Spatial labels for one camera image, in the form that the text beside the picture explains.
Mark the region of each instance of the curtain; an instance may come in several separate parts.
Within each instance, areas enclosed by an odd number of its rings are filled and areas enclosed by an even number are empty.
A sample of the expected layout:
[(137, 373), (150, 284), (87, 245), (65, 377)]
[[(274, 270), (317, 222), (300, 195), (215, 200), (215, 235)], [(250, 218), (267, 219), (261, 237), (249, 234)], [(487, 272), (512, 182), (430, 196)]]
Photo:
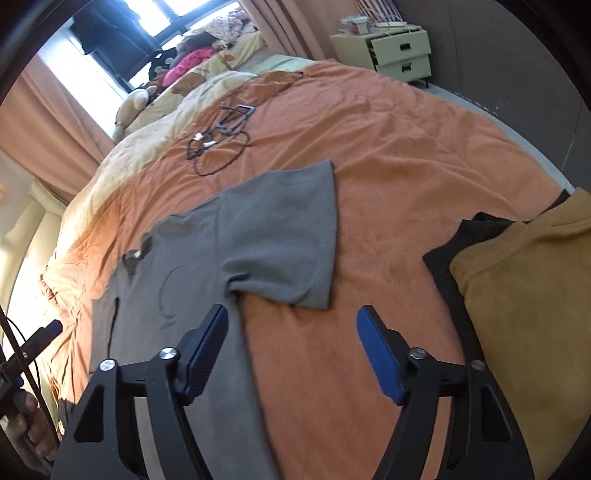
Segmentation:
[(278, 53), (324, 60), (335, 57), (330, 35), (340, 19), (358, 13), (355, 0), (239, 0)]
[(0, 106), (0, 151), (69, 202), (112, 148), (104, 130), (33, 57)]

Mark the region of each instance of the gray wall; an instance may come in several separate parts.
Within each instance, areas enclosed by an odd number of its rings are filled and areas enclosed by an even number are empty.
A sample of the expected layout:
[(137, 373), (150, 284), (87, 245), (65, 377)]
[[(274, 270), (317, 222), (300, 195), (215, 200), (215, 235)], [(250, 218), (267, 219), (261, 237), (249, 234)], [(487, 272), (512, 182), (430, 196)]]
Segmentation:
[(485, 108), (591, 191), (591, 113), (558, 62), (495, 0), (395, 0), (429, 33), (432, 81)]

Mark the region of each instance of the gray t-shirt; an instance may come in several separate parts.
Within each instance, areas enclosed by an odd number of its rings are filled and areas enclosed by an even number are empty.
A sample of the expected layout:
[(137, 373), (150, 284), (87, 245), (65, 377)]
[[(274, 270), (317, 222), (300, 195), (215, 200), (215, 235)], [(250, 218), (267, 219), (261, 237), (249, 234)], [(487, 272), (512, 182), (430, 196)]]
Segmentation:
[[(267, 172), (158, 222), (141, 249), (118, 262), (93, 305), (91, 370), (107, 357), (121, 365), (149, 360), (197, 328), (212, 304), (223, 304), (228, 335), (187, 417), (216, 480), (278, 479), (238, 293), (328, 308), (336, 229), (329, 161)], [(138, 409), (138, 424), (149, 424), (147, 408)], [(151, 432), (140, 436), (148, 473), (158, 476)]]

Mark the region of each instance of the bed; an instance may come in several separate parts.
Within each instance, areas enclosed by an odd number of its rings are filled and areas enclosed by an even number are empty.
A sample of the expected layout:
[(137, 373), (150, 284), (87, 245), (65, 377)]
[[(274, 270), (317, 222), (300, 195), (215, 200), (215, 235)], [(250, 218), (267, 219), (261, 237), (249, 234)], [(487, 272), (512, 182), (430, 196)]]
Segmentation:
[[(211, 79), (219, 73), (229, 69), (237, 72), (250, 72), (259, 74), (265, 70), (278, 69), (284, 65), (285, 69), (303, 68), (308, 60), (283, 55), (273, 55), (269, 51), (265, 40), (260, 32), (246, 34), (242, 36), (232, 48), (223, 51), (212, 58), (204, 61), (202, 64), (189, 70), (198, 72), (205, 79)], [(143, 110), (132, 124), (125, 129), (125, 136), (131, 135), (146, 125), (153, 123), (177, 109), (183, 101), (183, 95), (175, 92), (175, 86), (180, 83), (178, 79), (165, 91), (163, 91), (155, 101), (149, 104)]]
[[(339, 214), (331, 308), (244, 295), (241, 310), (283, 477), (371, 478), (399, 410), (366, 361), (358, 308), (373, 304), (409, 344), (460, 363), (459, 341), (422, 255), (480, 210), (533, 218), (560, 187), (489, 119), (375, 72), (275, 55), (248, 70), (208, 78), (172, 112), (130, 132), (67, 208), (41, 276), (47, 316), (64, 324), (44, 368), (57, 398), (80, 399), (92, 300), (156, 221), (263, 172), (329, 158)], [(199, 177), (187, 143), (217, 118), (224, 100), (259, 105), (249, 120), (251, 143), (231, 165)], [(215, 149), (208, 155), (220, 161)], [(448, 415), (442, 400), (423, 478), (437, 476)]]

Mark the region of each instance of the orange blanket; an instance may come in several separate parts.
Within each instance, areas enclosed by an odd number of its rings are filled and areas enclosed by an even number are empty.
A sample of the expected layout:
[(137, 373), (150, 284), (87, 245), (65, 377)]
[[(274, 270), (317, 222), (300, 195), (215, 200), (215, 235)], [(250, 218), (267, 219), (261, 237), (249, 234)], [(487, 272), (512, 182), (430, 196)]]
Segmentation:
[[(321, 62), (302, 75), (267, 73), (226, 101), (258, 105), (246, 127), (251, 145), (234, 163), (204, 178), (186, 160), (189, 138), (219, 117), (211, 106), (163, 158), (113, 193), (69, 253), (44, 273), (46, 296), (64, 322), (47, 351), (53, 387), (62, 398), (80, 398), (91, 300), (102, 295), (119, 256), (137, 248), (154, 222), (267, 170), (329, 158), (339, 207), (331, 310), (249, 295), (241, 305), (282, 474), (366, 480), (398, 409), (381, 394), (358, 340), (358, 308), (373, 304), (410, 345), (461, 362), (454, 327), (421, 256), (479, 210), (529, 219), (560, 188), (488, 119), (368, 70)], [(238, 148), (238, 142), (216, 146), (202, 168), (219, 166)], [(439, 467), (449, 414), (449, 404), (442, 406), (425, 478), (435, 478)]]

